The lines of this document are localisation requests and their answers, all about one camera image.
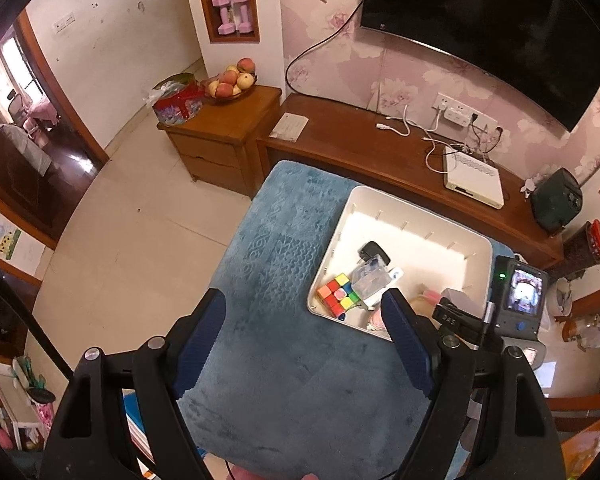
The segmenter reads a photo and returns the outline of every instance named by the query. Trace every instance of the dark green speaker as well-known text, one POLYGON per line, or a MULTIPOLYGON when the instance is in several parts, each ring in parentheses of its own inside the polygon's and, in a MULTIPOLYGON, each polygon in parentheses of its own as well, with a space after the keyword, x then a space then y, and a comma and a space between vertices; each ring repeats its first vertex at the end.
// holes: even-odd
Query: dark green speaker
POLYGON ((582 210, 582 190, 564 168, 540 184, 531 194, 531 209, 538 225, 554 235, 582 210))

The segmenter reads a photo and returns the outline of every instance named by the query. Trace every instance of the blue tablecloth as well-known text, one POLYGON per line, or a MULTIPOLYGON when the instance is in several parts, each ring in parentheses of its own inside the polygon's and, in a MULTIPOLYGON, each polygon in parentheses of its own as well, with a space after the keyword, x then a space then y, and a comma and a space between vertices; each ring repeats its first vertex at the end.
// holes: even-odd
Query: blue tablecloth
MULTIPOLYGON (((398 467, 429 405, 391 342, 306 307, 358 185, 280 162, 211 281, 226 296, 226 320, 179 407, 196 444, 270 480, 380 478, 398 467)), ((494 257, 512 255, 492 244, 494 257)))

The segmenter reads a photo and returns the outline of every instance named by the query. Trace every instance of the wooden tv console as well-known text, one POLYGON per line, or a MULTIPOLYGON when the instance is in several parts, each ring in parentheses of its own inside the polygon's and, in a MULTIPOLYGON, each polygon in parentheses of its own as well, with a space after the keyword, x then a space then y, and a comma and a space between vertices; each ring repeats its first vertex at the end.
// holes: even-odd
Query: wooden tv console
MULTIPOLYGON (((384 118, 368 110, 299 94, 289 96, 280 113, 309 118, 296 142, 260 136, 257 139, 264 176, 280 160, 294 160, 381 189, 475 231, 522 254, 530 264, 546 268, 561 260, 560 236, 549 237, 534 221, 531 206, 520 193, 524 182, 498 168, 505 205, 494 209, 444 186, 441 174, 429 171, 424 158, 431 143, 411 129, 409 137, 376 129, 384 118)), ((391 126, 403 131, 398 121, 391 126)), ((442 146, 429 157, 442 170, 442 146)))

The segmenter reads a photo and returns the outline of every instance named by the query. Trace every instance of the red jar lid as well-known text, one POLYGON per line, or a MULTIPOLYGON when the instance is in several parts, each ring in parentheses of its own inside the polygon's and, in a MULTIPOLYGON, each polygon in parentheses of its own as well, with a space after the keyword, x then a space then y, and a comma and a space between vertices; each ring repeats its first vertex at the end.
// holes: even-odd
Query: red jar lid
POLYGON ((589 237, 598 248, 596 252, 600 255, 600 220, 594 220, 589 228, 589 237))

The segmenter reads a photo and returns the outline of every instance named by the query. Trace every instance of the television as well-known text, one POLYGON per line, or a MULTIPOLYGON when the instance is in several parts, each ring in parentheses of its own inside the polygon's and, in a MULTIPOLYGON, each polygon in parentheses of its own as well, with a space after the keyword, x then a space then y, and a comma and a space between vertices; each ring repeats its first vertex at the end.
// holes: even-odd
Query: television
POLYGON ((576 0, 364 0, 362 27, 477 66, 569 131, 600 87, 600 30, 576 0))

